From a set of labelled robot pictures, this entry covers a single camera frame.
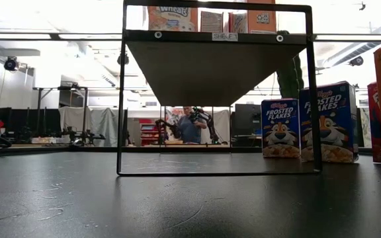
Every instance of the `green plant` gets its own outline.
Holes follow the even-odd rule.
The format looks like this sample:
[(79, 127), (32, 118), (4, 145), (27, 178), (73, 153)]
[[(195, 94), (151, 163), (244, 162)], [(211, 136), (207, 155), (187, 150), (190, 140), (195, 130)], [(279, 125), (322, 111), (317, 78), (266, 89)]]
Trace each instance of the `green plant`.
[[(287, 30), (279, 30), (277, 34), (289, 34)], [(302, 79), (301, 59), (296, 55), (292, 60), (283, 63), (277, 70), (277, 82), (283, 99), (299, 97), (299, 90), (304, 88)]]

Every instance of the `black metal frame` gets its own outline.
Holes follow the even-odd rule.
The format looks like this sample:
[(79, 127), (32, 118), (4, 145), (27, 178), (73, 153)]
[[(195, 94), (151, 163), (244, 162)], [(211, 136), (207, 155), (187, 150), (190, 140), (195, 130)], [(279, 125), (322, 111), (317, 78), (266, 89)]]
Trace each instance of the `black metal frame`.
[[(317, 102), (316, 69), (314, 59), (314, 33), (312, 8), (306, 5), (275, 5), (275, 4), (257, 4), (257, 3), (226, 3), (226, 2), (200, 2), (200, 1), (166, 1), (166, 0), (124, 0), (123, 2), (123, 29), (122, 45), (120, 53), (120, 94), (119, 94), (119, 113), (123, 111), (123, 91), (124, 91), (124, 72), (126, 58), (126, 43), (128, 40), (154, 40), (153, 32), (127, 30), (127, 8), (128, 6), (155, 6), (155, 7), (190, 7), (190, 8), (208, 8), (208, 9), (235, 9), (252, 11), (287, 11), (305, 13), (306, 35), (286, 35), (286, 40), (280, 44), (304, 44), (307, 49), (308, 60), (308, 82), (310, 90), (311, 117), (319, 118)], [(163, 32), (163, 40), (170, 42), (211, 42), (211, 33), (203, 32)], [(279, 44), (274, 34), (240, 34), (239, 42), (222, 42), (222, 44), (238, 44), (250, 42), (257, 39), (257, 44)], [(262, 175), (302, 175), (316, 174), (322, 170), (321, 148), (319, 137), (319, 121), (312, 120), (313, 151), (314, 151), (314, 171), (301, 173), (283, 173), (283, 172), (259, 172), (259, 173), (122, 173), (122, 133), (118, 127), (118, 152), (117, 152), (117, 174), (123, 177), (220, 177), (220, 176), (262, 176)]]
[[(73, 87), (70, 89), (64, 88), (64, 87), (48, 87), (48, 88), (39, 88), (34, 87), (33, 90), (38, 90), (38, 121), (36, 124), (36, 133), (39, 135), (39, 122), (40, 122), (40, 103), (42, 100), (42, 91), (43, 90), (58, 90), (58, 91), (70, 91), (72, 89), (76, 90), (85, 90), (85, 98), (83, 99), (83, 126), (82, 126), (82, 132), (86, 132), (86, 113), (87, 113), (87, 99), (89, 96), (89, 89), (87, 87)], [(82, 133), (82, 140), (85, 141), (86, 134)]]

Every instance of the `tony the tiger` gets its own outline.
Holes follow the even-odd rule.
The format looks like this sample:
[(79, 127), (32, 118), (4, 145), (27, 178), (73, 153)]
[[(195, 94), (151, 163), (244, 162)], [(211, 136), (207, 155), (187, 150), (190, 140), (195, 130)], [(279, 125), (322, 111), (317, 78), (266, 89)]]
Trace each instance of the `tony the tiger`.
[[(327, 145), (344, 146), (347, 144), (349, 138), (346, 135), (344, 128), (338, 126), (333, 117), (336, 116), (335, 112), (332, 112), (329, 116), (320, 116), (320, 140)], [(302, 136), (302, 143), (306, 143), (306, 146), (312, 145), (312, 128), (307, 128)]]
[(271, 121), (271, 124), (274, 124), (269, 132), (266, 133), (264, 141), (267, 142), (267, 145), (294, 145), (298, 143), (297, 135), (289, 130), (289, 127), (286, 125), (289, 121), (285, 123), (278, 122), (275, 124), (274, 121)]

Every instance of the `shelf label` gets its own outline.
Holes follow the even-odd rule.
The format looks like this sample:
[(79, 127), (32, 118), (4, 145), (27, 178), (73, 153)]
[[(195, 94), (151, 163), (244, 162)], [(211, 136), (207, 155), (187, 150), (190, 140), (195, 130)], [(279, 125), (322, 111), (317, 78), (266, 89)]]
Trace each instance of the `shelf label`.
[(237, 42), (237, 33), (212, 33), (212, 41)]

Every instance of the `scratch on table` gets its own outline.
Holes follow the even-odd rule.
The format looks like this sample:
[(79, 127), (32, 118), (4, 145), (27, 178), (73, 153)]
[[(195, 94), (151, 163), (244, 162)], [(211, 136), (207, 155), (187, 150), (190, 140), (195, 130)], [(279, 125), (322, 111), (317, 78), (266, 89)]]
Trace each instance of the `scratch on table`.
[(45, 197), (45, 196), (41, 196), (42, 198), (46, 198), (46, 199), (56, 199), (57, 197), (54, 196), (54, 197)]
[(182, 224), (184, 224), (184, 223), (190, 221), (192, 218), (196, 217), (196, 216), (201, 212), (203, 206), (204, 206), (204, 204), (201, 205), (201, 207), (199, 208), (199, 210), (196, 211), (192, 216), (190, 216), (189, 218), (187, 218), (185, 221), (181, 221), (181, 222), (179, 222), (179, 223), (177, 223), (177, 224), (175, 224), (175, 225), (169, 226), (169, 227), (167, 227), (166, 229), (170, 229), (170, 228), (173, 228), (173, 227), (177, 227), (177, 226), (179, 226), (179, 225), (182, 225)]
[(53, 187), (53, 188), (63, 188), (63, 187), (61, 187), (59, 185), (61, 185), (61, 184), (51, 184), (51, 187)]
[(73, 203), (69, 203), (69, 204), (64, 204), (64, 205), (56, 206), (55, 208), (47, 208), (47, 209), (33, 211), (33, 212), (26, 212), (26, 213), (22, 213), (22, 214), (15, 214), (15, 215), (12, 215), (12, 216), (6, 216), (6, 217), (3, 217), (3, 218), (0, 218), (0, 221), (4, 220), (4, 219), (9, 219), (9, 218), (17, 218), (17, 217), (21, 217), (21, 216), (30, 215), (30, 214), (36, 214), (36, 213), (40, 213), (40, 212), (48, 212), (48, 211), (54, 211), (54, 210), (55, 211), (56, 210), (61, 211), (61, 212), (59, 212), (59, 213), (57, 213), (57, 214), (55, 214), (53, 216), (38, 219), (38, 221), (44, 221), (44, 220), (51, 219), (53, 217), (62, 215), (64, 213), (64, 209), (62, 207), (69, 206), (69, 205), (72, 205), (72, 204)]

